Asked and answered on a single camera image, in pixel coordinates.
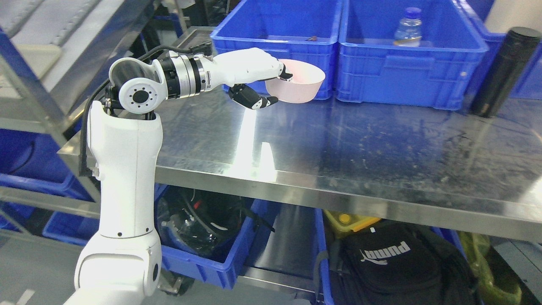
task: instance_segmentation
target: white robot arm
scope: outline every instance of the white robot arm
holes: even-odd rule
[[[284,64],[266,52],[245,49],[210,59],[169,51],[150,65],[117,60],[109,70],[113,98],[93,101],[86,137],[101,182],[100,227],[82,250],[75,270],[75,293],[66,305],[141,304],[154,293],[162,262],[154,228],[154,170],[162,146],[162,124],[154,110],[167,98],[195,96],[226,84],[230,97],[250,109],[276,103],[245,82],[291,79]],[[144,119],[114,116],[123,108]]]
[[[169,56],[147,65],[137,59],[123,58],[109,70],[111,83],[120,88],[119,102],[132,113],[148,113],[167,98],[195,96],[226,84],[230,97],[245,107],[258,109],[274,104],[276,98],[257,97],[245,83],[280,77],[291,79],[284,64],[258,48],[237,50],[215,56],[187,56],[170,51]],[[240,94],[251,91],[250,96]]]

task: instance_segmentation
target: stainless steel table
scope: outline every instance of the stainless steel table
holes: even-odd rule
[[[541,112],[525,100],[483,119],[334,99],[251,111],[214,90],[157,110],[156,181],[542,242]],[[78,145],[60,150],[68,164]]]

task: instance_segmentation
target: black thermos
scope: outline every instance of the black thermos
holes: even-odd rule
[[[537,48],[541,35],[536,30],[523,27],[514,27],[508,31],[474,97],[470,107],[473,114],[486,118],[497,114]]]

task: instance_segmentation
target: blue plastic bin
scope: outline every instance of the blue plastic bin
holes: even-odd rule
[[[251,209],[258,215],[264,215],[267,205],[267,201],[256,199]],[[162,268],[223,289],[232,289],[237,282],[237,276],[241,272],[255,235],[253,219],[245,218],[224,263],[162,246]]]
[[[35,207],[16,204],[13,202],[0,202],[0,207],[10,217],[12,217],[19,224],[24,225],[30,218]],[[0,216],[0,229],[18,231],[17,227],[10,223],[6,218]]]
[[[165,188],[155,191],[159,194],[156,196],[156,200],[162,196],[164,191]],[[256,199],[251,210],[258,215],[264,215],[267,211],[267,205],[267,201]],[[55,212],[47,222],[42,234],[61,242],[84,246],[98,231],[98,227],[98,219]],[[162,245],[162,268],[224,289],[232,289],[237,282],[237,275],[241,272],[255,235],[254,221],[246,217],[224,263]]]
[[[316,223],[316,234],[318,237],[318,250],[327,251],[326,237],[324,233],[324,219],[322,217],[321,209],[314,209],[315,211],[315,223]],[[435,232],[440,237],[452,243],[456,246],[459,251],[464,255],[463,246],[459,241],[459,236],[457,232],[449,229],[442,229],[437,227],[432,227],[431,230]],[[330,283],[330,266],[328,259],[324,259],[320,262],[320,277],[322,280],[322,290],[324,293],[324,302],[326,305],[335,305],[333,301],[333,296],[331,295],[331,283]]]
[[[0,186],[91,200],[51,136],[0,129]]]
[[[453,0],[345,0],[337,99],[457,110],[487,51]],[[406,7],[422,9],[420,47],[393,45]]]
[[[156,184],[154,200],[162,197],[167,185]],[[42,235],[68,244],[84,246],[98,231],[100,220],[62,212],[54,212],[43,228]]]
[[[243,0],[211,33],[219,53],[260,48],[278,59],[295,59],[326,73],[315,99],[333,93],[342,0]],[[307,41],[316,36],[316,41]],[[265,83],[249,84],[267,93]]]
[[[489,9],[486,5],[481,5],[483,2],[482,0],[460,0],[459,2],[489,47],[489,51],[483,57],[467,87],[466,93],[470,95],[476,95],[478,92],[506,36],[506,33],[493,33],[486,28],[480,17],[486,14],[486,10],[489,12]],[[531,60],[525,66],[509,96],[511,98],[542,99],[542,42],[534,51]]]

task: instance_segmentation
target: floor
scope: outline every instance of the floor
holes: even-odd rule
[[[73,293],[73,273],[81,247],[39,243],[36,239],[6,237],[0,231],[0,305],[15,304],[23,294],[25,305],[58,305]],[[156,291],[143,305],[308,305],[293,295],[238,283],[233,290],[195,282],[182,296]]]

